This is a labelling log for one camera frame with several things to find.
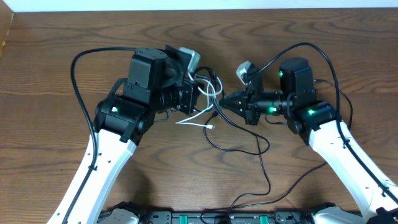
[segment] green led light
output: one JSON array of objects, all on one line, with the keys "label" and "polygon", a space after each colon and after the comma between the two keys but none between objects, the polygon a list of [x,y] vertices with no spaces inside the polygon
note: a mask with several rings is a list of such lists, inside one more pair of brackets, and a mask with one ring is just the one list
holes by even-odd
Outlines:
[{"label": "green led light", "polygon": [[277,109],[275,108],[275,107],[273,107],[273,106],[271,106],[270,108],[269,108],[269,112],[276,112],[277,111]]}]

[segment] green terminal block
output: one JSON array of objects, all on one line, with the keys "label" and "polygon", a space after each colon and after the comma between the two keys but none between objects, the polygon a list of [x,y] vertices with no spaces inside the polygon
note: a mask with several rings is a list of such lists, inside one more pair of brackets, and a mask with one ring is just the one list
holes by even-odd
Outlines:
[{"label": "green terminal block", "polygon": [[268,224],[268,216],[260,216],[260,224]]},{"label": "green terminal block", "polygon": [[188,215],[180,215],[180,224],[188,224]]}]

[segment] black wire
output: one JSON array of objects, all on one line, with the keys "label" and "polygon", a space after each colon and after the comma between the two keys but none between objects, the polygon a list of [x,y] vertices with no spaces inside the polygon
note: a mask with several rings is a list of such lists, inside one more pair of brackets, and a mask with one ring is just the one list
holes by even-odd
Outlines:
[{"label": "black wire", "polygon": [[166,114],[166,118],[158,119],[157,121],[154,122],[166,122],[170,118],[170,112],[168,110],[165,110],[164,113]]},{"label": "black wire", "polygon": [[268,195],[268,194],[271,192],[271,182],[269,181],[267,172],[266,172],[266,170],[265,170],[265,168],[264,168],[264,163],[263,163],[263,161],[262,161],[262,155],[261,155],[261,149],[260,149],[260,142],[259,142],[259,138],[258,138],[257,136],[256,136],[256,141],[257,141],[257,148],[258,148],[258,150],[259,150],[260,165],[261,165],[262,173],[264,174],[264,177],[266,178],[267,183],[268,183],[268,191],[267,191],[266,193],[263,193],[263,194],[259,194],[259,193],[245,193],[245,194],[239,195],[239,196],[234,200],[234,202],[231,204],[228,213],[231,213],[231,212],[232,212],[232,209],[234,208],[236,202],[238,202],[238,200],[239,200],[241,197],[243,197],[243,196],[248,196],[248,195],[250,195],[250,196],[266,196],[266,195]]},{"label": "black wire", "polygon": [[285,194],[283,194],[281,197],[279,197],[279,198],[276,199],[276,200],[273,200],[273,201],[270,201],[270,202],[253,203],[253,204],[249,204],[249,205],[240,205],[240,206],[237,206],[237,207],[235,207],[235,208],[248,208],[248,207],[253,207],[253,206],[268,205],[268,204],[276,203],[276,202],[282,200],[283,198],[285,198],[289,193],[291,193],[291,191],[294,189],[294,187],[295,187],[306,175],[308,175],[309,173],[311,173],[311,172],[314,171],[314,170],[317,170],[317,169],[323,167],[323,166],[326,165],[326,164],[327,164],[327,162],[324,162],[324,163],[320,164],[319,166],[316,166],[316,167],[314,167],[314,168],[312,168],[312,169],[306,171],[306,173],[304,173],[300,178],[298,178],[298,179],[296,180],[296,182],[294,182],[294,184],[287,190],[287,192],[286,192]]},{"label": "black wire", "polygon": [[[335,88],[336,88],[335,84],[329,82],[328,80],[316,79],[316,80],[314,80],[314,81],[315,81],[315,82],[318,82],[318,83],[327,83],[327,84],[331,85],[332,87],[335,87]],[[348,102],[348,104],[349,104],[349,110],[350,110],[350,112],[349,112],[349,123],[348,123],[347,127],[348,127],[348,129],[351,129],[351,125],[352,125],[352,123],[353,123],[353,104],[352,104],[351,101],[349,100],[348,96],[347,96],[346,94],[343,93],[343,91],[339,90],[339,92],[340,92],[340,94],[343,95],[343,97],[346,98],[346,100],[347,100],[347,102]]]},{"label": "black wire", "polygon": [[212,81],[212,80],[214,81],[214,83],[212,83],[212,84],[214,86],[214,89],[217,90],[217,73],[210,67],[202,66],[202,67],[195,69],[195,74],[197,74],[201,70],[206,70],[209,73],[210,81]]},{"label": "black wire", "polygon": [[267,114],[266,114],[266,117],[265,117],[265,119],[266,119],[266,121],[267,121],[267,123],[269,123],[269,124],[279,124],[279,125],[287,125],[287,123],[286,122],[283,122],[283,121],[277,121],[277,122],[272,122],[272,121],[269,121],[268,119],[267,119]]},{"label": "black wire", "polygon": [[93,123],[91,122],[91,118],[90,115],[87,112],[86,106],[83,102],[83,99],[81,98],[79,89],[77,87],[76,84],[76,79],[75,79],[75,67],[76,67],[76,63],[78,61],[78,59],[85,55],[85,54],[89,54],[89,53],[93,53],[93,52],[101,52],[101,51],[109,51],[109,50],[135,50],[135,48],[130,48],[130,47],[106,47],[106,48],[100,48],[100,49],[91,49],[91,50],[86,50],[83,52],[80,52],[78,55],[76,55],[76,57],[73,59],[72,64],[70,66],[70,80],[72,81],[72,85],[73,85],[73,90],[75,91],[77,100],[79,102],[79,105],[81,107],[81,109],[83,110],[83,114],[85,115],[87,124],[88,124],[88,128],[90,129],[90,134],[91,134],[91,138],[93,140],[93,160],[88,168],[87,174],[85,176],[85,178],[83,179],[83,181],[81,182],[81,185],[79,187],[79,189],[76,192],[75,197],[73,198],[64,218],[62,223],[66,224],[68,222],[68,218],[70,213],[73,210],[73,207],[76,204],[76,201],[78,200],[81,191],[83,190],[84,186],[87,183],[88,178],[90,177],[91,172],[93,171],[93,169],[96,169],[95,167],[95,163],[97,160],[97,154],[98,154],[98,145],[97,145],[97,141],[96,141],[96,137],[95,137],[95,132],[94,132],[94,127],[93,127]]},{"label": "black wire", "polygon": [[[276,199],[276,200],[273,200],[273,201],[270,201],[270,202],[253,203],[253,204],[249,204],[249,205],[239,205],[239,206],[234,207],[234,208],[235,208],[235,209],[239,209],[239,208],[249,208],[249,207],[254,207],[254,206],[268,205],[268,204],[276,203],[276,202],[282,200],[283,198],[285,198],[289,193],[291,193],[291,191],[294,189],[294,187],[295,187],[306,175],[308,175],[309,173],[311,173],[311,172],[313,172],[313,171],[315,171],[315,170],[317,170],[317,169],[319,169],[319,168],[325,166],[326,164],[327,164],[327,162],[324,162],[324,163],[320,164],[319,166],[316,166],[316,167],[314,167],[314,168],[312,168],[312,169],[306,171],[306,173],[304,173],[301,177],[299,177],[299,178],[296,180],[296,182],[294,182],[294,184],[287,190],[287,192],[286,192],[285,194],[283,194],[281,197],[279,197],[279,198]],[[203,215],[205,214],[206,211],[221,211],[221,210],[228,210],[228,209],[230,209],[230,207],[205,209],[205,210],[203,211],[203,213],[200,214],[200,220],[201,220],[204,224],[209,224],[209,223],[207,223],[207,222],[205,222],[205,221],[203,220]]]},{"label": "black wire", "polygon": [[[215,118],[215,117],[217,117],[217,116],[218,116],[218,112],[217,112],[217,111],[213,112],[213,114],[211,115],[211,117],[206,121],[205,125],[207,125],[207,124],[211,121],[211,119],[213,119],[213,118]],[[263,151],[260,152],[260,153],[247,152],[247,151],[245,151],[245,150],[240,150],[240,149],[222,149],[222,148],[216,146],[215,144],[213,144],[213,143],[210,141],[209,137],[207,136],[207,128],[203,128],[203,135],[205,136],[205,139],[208,141],[208,143],[209,143],[211,146],[213,146],[214,148],[216,148],[216,149],[218,149],[218,150],[220,150],[220,151],[223,151],[223,152],[243,152],[243,153],[246,153],[246,154],[249,154],[249,155],[258,156],[258,155],[260,155],[260,154],[264,154],[264,153],[267,152],[267,150],[269,149],[269,147],[267,147],[265,150],[263,150]]]},{"label": "black wire", "polygon": [[349,142],[345,138],[345,136],[343,134],[343,131],[341,130],[341,124],[340,124],[340,119],[339,119],[339,117],[340,117],[340,89],[339,89],[339,86],[338,86],[337,75],[336,75],[335,68],[333,67],[333,64],[332,64],[331,60],[326,55],[326,53],[324,53],[323,50],[321,50],[316,45],[308,43],[308,42],[302,42],[302,43],[298,43],[298,44],[292,45],[292,46],[286,48],[285,50],[281,51],[281,53],[276,55],[266,66],[264,66],[258,72],[249,74],[248,75],[249,78],[247,80],[247,83],[250,82],[251,80],[253,80],[254,78],[257,78],[257,77],[261,76],[262,72],[265,69],[267,69],[272,63],[274,63],[284,53],[286,53],[286,52],[288,52],[288,51],[290,51],[290,50],[292,50],[292,49],[294,49],[296,47],[305,46],[305,45],[309,46],[309,47],[312,47],[313,49],[317,50],[322,55],[322,57],[326,60],[327,64],[329,65],[331,74],[333,75],[333,80],[335,81],[335,88],[336,88],[336,126],[337,126],[337,130],[339,132],[341,140],[343,141],[344,146],[346,146],[348,148],[350,153],[354,156],[354,158],[358,161],[358,163],[362,166],[362,168],[369,174],[369,176],[375,181],[375,183],[377,183],[377,186],[379,186],[382,189],[382,192],[387,194],[396,204],[398,204],[398,198],[389,190],[389,187],[386,187],[386,186],[384,186],[382,184],[382,182],[373,174],[373,172],[361,160],[361,158],[359,158],[357,153],[354,151],[354,149],[351,147],[351,145],[349,144]]}]

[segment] white cable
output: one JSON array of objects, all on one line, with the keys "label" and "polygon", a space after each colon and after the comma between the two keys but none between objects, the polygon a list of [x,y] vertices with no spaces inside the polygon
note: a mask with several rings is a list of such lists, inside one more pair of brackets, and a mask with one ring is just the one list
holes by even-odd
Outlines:
[{"label": "white cable", "polygon": [[198,78],[198,79],[201,79],[201,80],[203,80],[203,81],[205,81],[205,82],[208,83],[208,84],[207,84],[207,88],[206,88],[206,90],[207,90],[207,93],[206,93],[206,96],[207,96],[207,107],[206,107],[206,109],[202,110],[201,112],[195,114],[194,116],[192,116],[192,117],[190,117],[190,118],[183,119],[182,121],[176,122],[176,124],[191,124],[191,125],[195,125],[195,126],[201,126],[201,127],[205,127],[205,128],[214,129],[215,127],[214,127],[213,125],[211,125],[211,124],[204,125],[204,124],[196,124],[196,123],[186,123],[186,121],[189,121],[189,120],[191,120],[191,119],[193,119],[193,118],[199,117],[200,115],[202,115],[203,113],[205,113],[206,111],[210,110],[210,109],[213,107],[213,104],[211,104],[211,105],[209,106],[209,104],[210,104],[209,96],[211,96],[211,94],[208,94],[208,93],[209,93],[209,87],[211,87],[213,93],[216,92],[216,90],[215,90],[213,84],[211,84],[211,82],[209,82],[208,80],[205,80],[205,79],[202,79],[202,78]]},{"label": "white cable", "polygon": [[[189,72],[188,72],[188,77],[189,77],[189,79],[191,79],[191,81],[194,81],[194,79],[191,76],[191,73],[189,73]],[[220,84],[220,90],[218,90],[218,92],[214,91],[215,94],[212,93],[212,94],[210,94],[210,96],[216,96],[216,95],[219,95],[219,94],[221,94],[223,92],[223,84],[222,84],[221,80],[218,77],[217,77],[217,82]],[[203,91],[199,86],[198,86],[198,90],[205,96],[209,95],[208,93],[205,93],[205,91]]]},{"label": "white cable", "polygon": [[204,127],[204,128],[208,128],[208,129],[215,129],[216,127],[212,124],[196,124],[196,123],[180,123],[180,124],[190,124],[190,125],[195,125],[195,126],[199,126],[199,127]]}]

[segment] wood grain surface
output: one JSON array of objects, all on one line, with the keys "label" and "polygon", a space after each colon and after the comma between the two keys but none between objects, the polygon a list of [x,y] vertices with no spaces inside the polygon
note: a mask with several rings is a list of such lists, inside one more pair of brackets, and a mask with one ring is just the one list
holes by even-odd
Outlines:
[{"label": "wood grain surface", "polygon": [[[329,55],[341,89],[353,102],[353,135],[398,182],[397,9],[16,14],[0,61],[0,223],[47,222],[75,175],[89,137],[69,77],[71,61],[79,52],[184,46],[199,52],[201,64],[215,69],[226,92],[232,93],[242,88],[235,75],[240,63],[264,65],[284,48],[303,41],[317,44]],[[112,84],[127,76],[131,55],[101,52],[79,61],[77,82],[91,117]],[[316,78],[331,80],[327,64],[312,49],[301,47],[282,58],[298,56],[309,59]],[[279,88],[278,64],[264,75],[266,89]],[[335,102],[334,89],[325,84],[317,88],[319,98]],[[348,121],[348,104],[341,104]],[[173,113],[169,122],[149,130],[121,171],[104,209],[132,201],[145,207],[202,210],[228,206],[245,192],[267,190],[257,156],[213,149],[201,128],[175,124],[183,118]],[[257,150],[252,136],[220,118],[212,123],[216,129],[209,135],[216,144]],[[258,126],[245,128],[271,142],[264,164],[272,191],[240,203],[274,200],[323,162],[286,127],[261,119]],[[344,210],[358,209],[328,166],[304,178],[280,202],[252,209],[309,208],[326,201]]]},{"label": "wood grain surface", "polygon": [[6,39],[8,36],[8,32],[10,30],[12,15],[14,13],[10,8],[4,3],[3,0],[0,0],[0,57],[2,48],[6,44]]}]

